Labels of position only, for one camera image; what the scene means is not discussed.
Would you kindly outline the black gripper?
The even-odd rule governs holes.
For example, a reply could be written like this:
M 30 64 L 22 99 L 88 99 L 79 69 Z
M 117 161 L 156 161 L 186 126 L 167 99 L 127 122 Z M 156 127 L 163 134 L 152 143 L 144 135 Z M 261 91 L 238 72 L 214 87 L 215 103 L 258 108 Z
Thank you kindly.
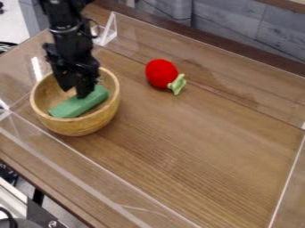
M 44 43 L 43 49 L 57 84 L 64 92 L 76 87 L 76 96 L 83 99 L 93 91 L 100 67 L 92 57 L 91 27 L 51 27 L 49 34 L 53 42 Z

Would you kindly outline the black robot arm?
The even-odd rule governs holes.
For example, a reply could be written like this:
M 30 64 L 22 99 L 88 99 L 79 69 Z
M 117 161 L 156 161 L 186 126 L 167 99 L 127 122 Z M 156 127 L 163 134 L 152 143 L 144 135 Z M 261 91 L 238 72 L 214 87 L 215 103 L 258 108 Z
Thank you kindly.
M 75 88 L 83 99 L 92 91 L 99 77 L 99 61 L 92 57 L 92 19 L 81 15 L 93 0 L 37 0 L 49 21 L 53 42 L 44 43 L 49 63 L 60 89 Z

